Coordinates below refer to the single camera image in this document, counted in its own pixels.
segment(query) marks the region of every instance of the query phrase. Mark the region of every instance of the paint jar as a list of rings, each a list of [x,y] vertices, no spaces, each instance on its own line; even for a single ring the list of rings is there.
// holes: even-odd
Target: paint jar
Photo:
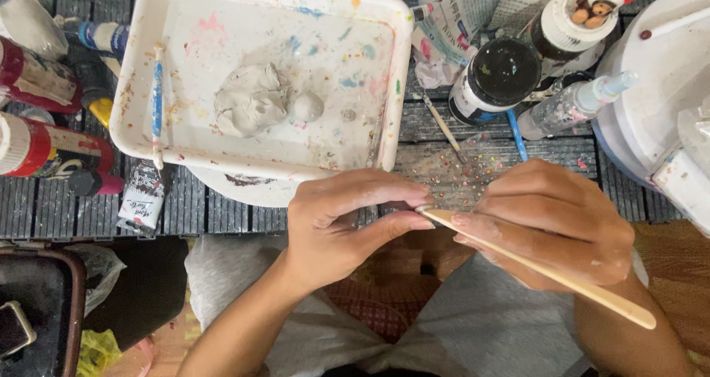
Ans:
[[[124,180],[119,176],[96,172],[73,173],[68,183],[76,196],[110,195],[124,190]]]
[[[600,109],[616,101],[637,80],[636,73],[625,71],[614,77],[573,83],[523,112],[518,118],[520,134],[526,139],[541,139],[595,118]]]
[[[577,0],[550,0],[519,35],[534,45],[540,55],[543,79],[595,46],[616,26],[616,10],[600,27],[586,28],[572,22],[576,9]]]
[[[113,165],[114,150],[99,137],[0,113],[0,174],[66,179]]]
[[[478,125],[504,115],[540,82],[540,59],[518,38],[496,38],[476,53],[449,93],[459,122]]]
[[[0,88],[15,101],[50,112],[74,113],[82,108],[82,89],[72,71],[0,37]]]

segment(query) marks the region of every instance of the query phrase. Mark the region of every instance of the black jar lid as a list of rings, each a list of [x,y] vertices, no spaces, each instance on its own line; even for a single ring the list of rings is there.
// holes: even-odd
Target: black jar lid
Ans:
[[[490,40],[466,69],[476,97],[494,106],[515,105],[540,83],[542,65],[535,48],[518,38]]]

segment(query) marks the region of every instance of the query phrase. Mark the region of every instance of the white plastic tray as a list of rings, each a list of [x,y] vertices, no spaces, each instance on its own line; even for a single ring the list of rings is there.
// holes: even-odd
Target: white plastic tray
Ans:
[[[111,138],[127,155],[151,157],[160,41],[165,162],[290,181],[370,165],[391,170],[412,29],[401,0],[136,0]],[[291,91],[320,95],[324,116],[306,125],[289,117],[248,139],[222,134],[215,92],[237,67],[266,62]],[[348,109],[357,113],[352,122],[340,115]]]

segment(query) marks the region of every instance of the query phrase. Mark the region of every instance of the label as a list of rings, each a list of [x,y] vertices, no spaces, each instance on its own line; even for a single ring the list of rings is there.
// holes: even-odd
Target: label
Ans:
[[[72,103],[77,85],[69,80],[72,72],[68,67],[47,61],[27,48],[22,48],[22,55],[25,59],[22,74],[14,83],[19,91],[48,98],[64,106]]]
[[[42,125],[50,139],[47,161],[33,177],[66,179],[79,170],[96,170],[101,162],[99,143],[92,137],[66,129]]]

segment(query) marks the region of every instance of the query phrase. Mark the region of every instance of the leg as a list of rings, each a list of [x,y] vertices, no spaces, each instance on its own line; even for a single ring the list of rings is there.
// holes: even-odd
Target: leg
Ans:
[[[580,376],[572,295],[529,290],[480,254],[453,272],[390,353],[441,377]]]
[[[287,237],[203,236],[185,259],[190,304],[204,331],[235,298],[258,280]],[[321,290],[288,317],[266,358],[271,376],[321,376],[360,363],[389,347],[365,324],[337,309]]]

